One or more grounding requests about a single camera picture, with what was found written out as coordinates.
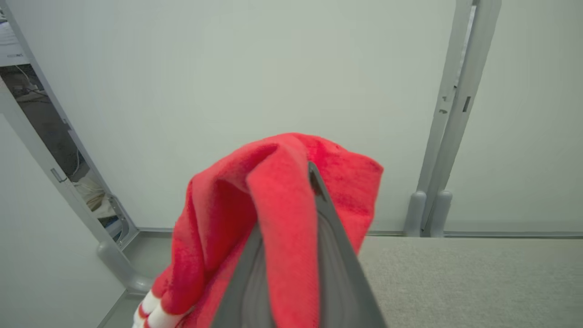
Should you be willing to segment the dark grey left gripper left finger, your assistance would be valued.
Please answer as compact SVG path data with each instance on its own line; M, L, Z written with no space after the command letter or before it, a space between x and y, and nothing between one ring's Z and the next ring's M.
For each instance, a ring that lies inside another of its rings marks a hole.
M255 224L221 299L213 328L274 328L271 314L264 241Z

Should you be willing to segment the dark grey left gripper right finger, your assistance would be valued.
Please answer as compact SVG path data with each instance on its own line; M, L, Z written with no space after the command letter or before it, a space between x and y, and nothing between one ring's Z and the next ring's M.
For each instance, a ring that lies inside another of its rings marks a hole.
M316 164L308 163L318 218L320 326L385 328L387 324Z

